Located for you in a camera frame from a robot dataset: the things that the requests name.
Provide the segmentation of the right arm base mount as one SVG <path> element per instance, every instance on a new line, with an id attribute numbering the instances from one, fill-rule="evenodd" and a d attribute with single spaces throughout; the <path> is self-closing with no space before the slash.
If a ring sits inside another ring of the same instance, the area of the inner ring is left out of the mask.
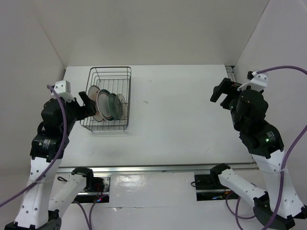
<path id="1" fill-rule="evenodd" d="M 197 201 L 238 199 L 229 188 L 217 183 L 210 174 L 196 174 L 190 183 L 196 189 Z"/>

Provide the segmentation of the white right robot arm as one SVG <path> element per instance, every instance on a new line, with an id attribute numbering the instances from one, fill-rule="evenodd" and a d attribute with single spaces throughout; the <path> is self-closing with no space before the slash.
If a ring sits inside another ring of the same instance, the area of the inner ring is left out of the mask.
<path id="1" fill-rule="evenodd" d="M 295 226 L 295 219 L 306 219 L 307 206 L 292 184 L 286 167 L 289 153 L 284 151 L 280 132 L 265 120 L 269 105 L 263 91 L 253 80 L 239 84 L 224 78 L 214 87 L 210 101 L 226 95 L 220 105 L 230 111 L 234 129 L 257 163 L 266 189 L 238 176 L 225 163 L 211 168 L 209 182 L 215 188 L 231 189 L 248 202 L 264 229 L 289 230 Z"/>

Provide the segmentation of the blue patterned small plate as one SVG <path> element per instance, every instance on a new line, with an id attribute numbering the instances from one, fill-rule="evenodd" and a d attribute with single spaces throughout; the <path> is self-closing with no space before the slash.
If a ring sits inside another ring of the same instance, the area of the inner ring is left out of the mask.
<path id="1" fill-rule="evenodd" d="M 119 120 L 118 116 L 117 116 L 117 112 L 116 112 L 116 106 L 115 106 L 115 97 L 116 94 L 111 93 L 108 97 L 108 107 L 110 110 L 110 113 L 112 115 L 112 117 L 114 118 L 114 120 Z"/>

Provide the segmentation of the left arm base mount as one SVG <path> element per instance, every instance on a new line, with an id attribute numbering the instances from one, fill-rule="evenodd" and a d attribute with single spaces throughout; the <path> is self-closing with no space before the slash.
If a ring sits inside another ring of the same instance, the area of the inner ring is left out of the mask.
<path id="1" fill-rule="evenodd" d="M 86 168 L 76 168 L 71 172 L 63 187 L 52 198 L 54 203 L 70 204 L 105 202 L 110 189 L 109 176 L 97 176 Z"/>

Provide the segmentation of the green red rimmed white plate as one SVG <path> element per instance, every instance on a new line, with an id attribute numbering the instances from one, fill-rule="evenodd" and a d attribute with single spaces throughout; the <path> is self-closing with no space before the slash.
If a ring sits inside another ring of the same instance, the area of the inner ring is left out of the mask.
<path id="1" fill-rule="evenodd" d="M 113 121 L 114 118 L 110 112 L 108 101 L 110 92 L 106 89 L 101 89 L 96 97 L 96 104 L 100 115 L 107 121 Z"/>

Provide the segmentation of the clear glass square plate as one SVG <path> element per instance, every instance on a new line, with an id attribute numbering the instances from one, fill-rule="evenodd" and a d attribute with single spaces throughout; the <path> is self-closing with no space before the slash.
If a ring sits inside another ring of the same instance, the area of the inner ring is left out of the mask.
<path id="1" fill-rule="evenodd" d="M 116 112 L 119 120 L 125 120 L 128 114 L 128 105 L 122 94 L 115 97 Z"/>

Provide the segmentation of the orange sunburst white plate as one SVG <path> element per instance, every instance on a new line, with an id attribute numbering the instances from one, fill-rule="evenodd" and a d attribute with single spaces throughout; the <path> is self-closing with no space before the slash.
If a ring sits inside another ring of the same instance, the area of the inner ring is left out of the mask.
<path id="1" fill-rule="evenodd" d="M 100 89 L 97 86 L 95 86 L 95 85 L 91 86 L 89 88 L 89 91 L 88 91 L 88 97 L 95 102 L 96 113 L 93 116 L 93 119 L 97 122 L 102 122 L 104 120 L 104 118 L 100 114 L 98 107 L 97 107 L 97 95 L 98 95 L 99 91 L 100 91 Z"/>

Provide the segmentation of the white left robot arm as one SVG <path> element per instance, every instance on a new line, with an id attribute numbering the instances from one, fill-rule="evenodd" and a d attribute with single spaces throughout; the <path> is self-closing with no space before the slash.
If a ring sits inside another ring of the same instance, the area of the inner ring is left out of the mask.
<path id="1" fill-rule="evenodd" d="M 76 121 L 94 115 L 95 102 L 85 92 L 75 98 L 58 94 L 44 104 L 37 135 L 30 151 L 31 171 L 27 187 L 14 198 L 23 195 L 23 201 L 15 220 L 5 226 L 7 230 L 59 230 L 62 217 L 81 191 L 94 187 L 93 171 L 85 167 L 75 168 L 64 187 L 51 197 L 53 183 L 69 143 L 69 134 Z"/>

